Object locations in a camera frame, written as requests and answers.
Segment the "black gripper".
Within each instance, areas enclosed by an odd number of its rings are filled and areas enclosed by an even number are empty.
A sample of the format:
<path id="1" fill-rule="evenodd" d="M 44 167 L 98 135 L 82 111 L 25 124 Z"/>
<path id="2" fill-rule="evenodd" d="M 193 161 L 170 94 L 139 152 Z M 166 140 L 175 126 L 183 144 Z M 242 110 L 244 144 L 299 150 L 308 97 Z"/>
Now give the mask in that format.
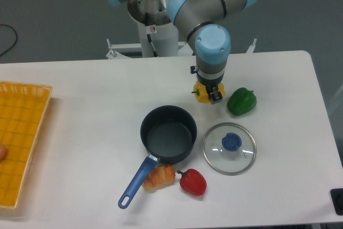
<path id="1" fill-rule="evenodd" d="M 222 81 L 225 70 L 222 69 L 217 73 L 205 73 L 196 65 L 190 67 L 190 73 L 196 74 L 197 80 L 205 86 L 206 92 L 210 92 L 209 100 L 212 105 L 220 103 L 223 99 L 219 90 L 219 83 Z"/>

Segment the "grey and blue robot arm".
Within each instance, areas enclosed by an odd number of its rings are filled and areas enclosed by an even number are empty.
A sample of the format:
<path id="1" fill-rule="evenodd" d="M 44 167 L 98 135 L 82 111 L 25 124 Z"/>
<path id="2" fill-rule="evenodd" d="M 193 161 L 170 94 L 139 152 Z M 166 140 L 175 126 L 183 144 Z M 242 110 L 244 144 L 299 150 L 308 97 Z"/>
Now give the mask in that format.
<path id="1" fill-rule="evenodd" d="M 244 10 L 257 0 L 108 0 L 112 5 L 127 4 L 136 22 L 144 57 L 175 56 L 178 36 L 196 56 L 191 72 L 205 88 L 212 103 L 223 98 L 219 84 L 231 51 L 228 31 L 218 21 Z"/>

